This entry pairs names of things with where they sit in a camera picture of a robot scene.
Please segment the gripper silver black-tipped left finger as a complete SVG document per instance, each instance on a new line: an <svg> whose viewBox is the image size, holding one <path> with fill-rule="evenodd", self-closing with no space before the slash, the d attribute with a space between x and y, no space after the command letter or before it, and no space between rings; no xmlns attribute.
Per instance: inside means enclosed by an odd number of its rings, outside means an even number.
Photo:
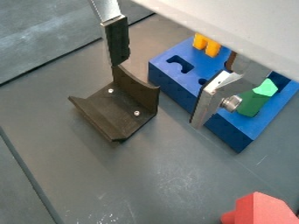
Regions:
<svg viewBox="0 0 299 224"><path fill-rule="evenodd" d="M109 63L115 67L129 58L131 53L127 16L121 14L117 0L88 0L88 3L107 41Z"/></svg>

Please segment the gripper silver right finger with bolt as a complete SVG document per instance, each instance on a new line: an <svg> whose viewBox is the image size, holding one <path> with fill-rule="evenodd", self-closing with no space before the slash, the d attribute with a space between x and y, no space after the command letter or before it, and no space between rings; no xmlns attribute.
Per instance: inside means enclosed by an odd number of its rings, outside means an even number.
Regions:
<svg viewBox="0 0 299 224"><path fill-rule="evenodd" d="M200 88L191 126L198 129L219 108L234 112L242 102L238 94L259 86L270 73L270 68L234 52L226 62L226 69Z"/></svg>

